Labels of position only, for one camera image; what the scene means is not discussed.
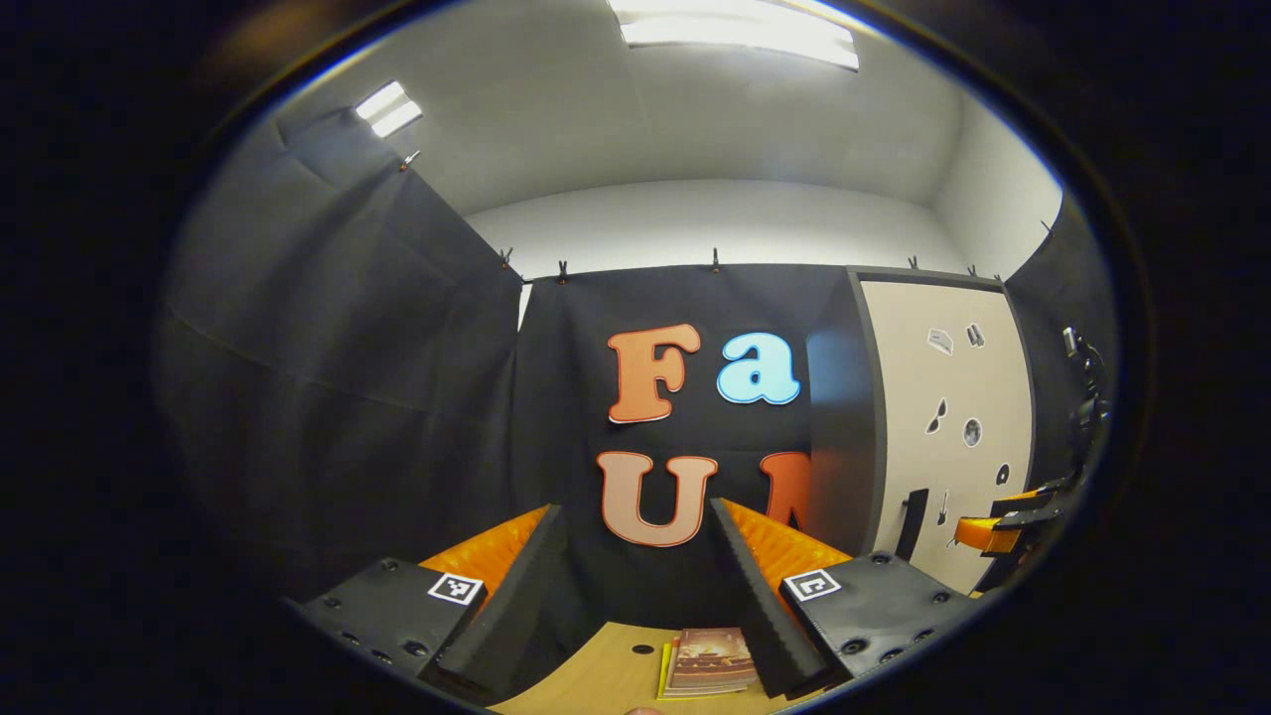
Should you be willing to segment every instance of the wooden table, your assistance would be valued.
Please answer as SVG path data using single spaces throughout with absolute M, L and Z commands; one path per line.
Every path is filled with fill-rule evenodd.
M 677 632 L 605 624 L 550 676 L 489 709 L 502 715 L 624 715 L 628 710 L 646 706 L 665 715 L 765 715 L 820 693 L 817 691 L 798 700 L 785 700 L 784 696 L 769 700 L 763 686 L 754 683 L 742 692 L 719 697 L 657 700 L 662 644 L 671 643 Z M 636 645 L 653 646 L 653 653 L 634 653 L 632 646 Z

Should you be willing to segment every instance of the black curtain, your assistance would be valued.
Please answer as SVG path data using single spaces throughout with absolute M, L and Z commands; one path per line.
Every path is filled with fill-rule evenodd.
M 521 278 L 399 164 L 351 109 L 257 127 L 192 207 L 158 317 L 189 489 L 301 601 L 515 516 Z
M 1107 362 L 1108 376 L 1115 376 L 1120 366 L 1116 284 L 1089 224 L 1068 190 L 1050 234 L 1007 279 L 1007 290 L 1019 321 L 1036 400 L 1037 431 L 1027 485 L 1033 489 L 1069 474 L 1069 415 L 1085 399 L 1084 376 L 1078 361 L 1065 353 L 1063 329 L 1071 325 L 1094 344 Z M 1115 394 L 1108 398 L 1115 400 Z
M 679 265 L 608 271 L 534 282 L 517 344 L 512 418 L 512 476 L 517 509 L 545 502 L 563 505 L 568 561 L 549 598 L 536 645 L 561 658 L 580 648 L 605 621 L 652 627 L 736 624 L 736 598 L 721 591 L 726 564 L 713 559 L 705 521 L 694 538 L 675 547 L 630 544 L 601 517 L 602 472 L 596 457 L 624 451 L 647 456 L 641 517 L 671 521 L 672 457 L 707 457 L 718 472 L 705 498 L 722 497 L 764 512 L 769 479 L 764 457 L 810 452 L 810 390 L 806 338 L 834 287 L 848 279 L 838 265 Z M 610 335 L 691 324 L 700 348 L 684 352 L 685 381 L 666 419 L 614 424 L 616 353 Z M 788 405 L 726 401 L 716 378 L 728 363 L 723 344 L 749 331 L 785 339 L 793 375 L 802 384 Z

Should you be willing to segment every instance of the orange letter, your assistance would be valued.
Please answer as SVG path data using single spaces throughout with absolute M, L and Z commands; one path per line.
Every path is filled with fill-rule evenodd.
M 812 461 L 802 452 L 779 452 L 764 457 L 759 470 L 771 480 L 768 489 L 768 518 L 789 526 L 791 517 L 801 525 L 807 514 L 812 483 Z
M 653 461 L 632 452 L 602 452 L 596 465 L 605 475 L 600 516 L 609 531 L 642 546 L 679 546 L 698 533 L 705 504 L 707 478 L 719 465 L 705 457 L 676 457 L 666 471 L 675 475 L 675 517 L 661 527 L 639 516 L 639 488 Z
M 671 325 L 639 331 L 620 331 L 609 338 L 609 347 L 618 351 L 618 403 L 609 409 L 609 420 L 627 423 L 652 423 L 671 414 L 670 401 L 657 395 L 657 381 L 666 390 L 679 392 L 684 387 L 684 354 L 675 347 L 662 352 L 662 359 L 653 359 L 658 344 L 674 344 L 697 352 L 702 337 L 690 324 Z

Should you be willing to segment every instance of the black foam block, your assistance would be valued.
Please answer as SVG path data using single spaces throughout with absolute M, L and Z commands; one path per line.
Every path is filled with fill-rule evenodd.
M 799 625 L 791 620 L 718 498 L 710 500 L 710 516 L 721 558 L 736 566 L 735 584 L 730 585 L 733 598 L 741 602 L 737 626 L 746 639 L 764 692 L 768 697 L 784 693 L 794 698 L 829 685 L 826 677 L 834 673 L 833 660 L 822 658 Z
M 882 551 L 791 577 L 780 592 L 821 654 L 852 678 L 904 657 L 974 603 Z
M 438 668 L 463 685 L 465 696 L 488 705 L 513 695 L 512 678 L 558 575 L 564 547 L 564 514 L 552 505 L 489 603 L 438 657 Z
M 479 580 L 389 558 L 302 606 L 287 605 L 346 648 L 418 678 L 484 601 Z

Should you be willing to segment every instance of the white wall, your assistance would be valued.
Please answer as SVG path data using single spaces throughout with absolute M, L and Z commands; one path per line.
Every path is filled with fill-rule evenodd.
M 1010 277 L 1059 215 L 1063 189 L 1014 131 L 962 95 L 962 136 L 932 207 L 981 276 Z
M 653 265 L 825 263 L 962 272 L 924 207 L 872 193 L 764 180 L 663 180 L 544 196 L 465 216 L 525 277 Z M 521 312 L 529 290 L 521 295 Z

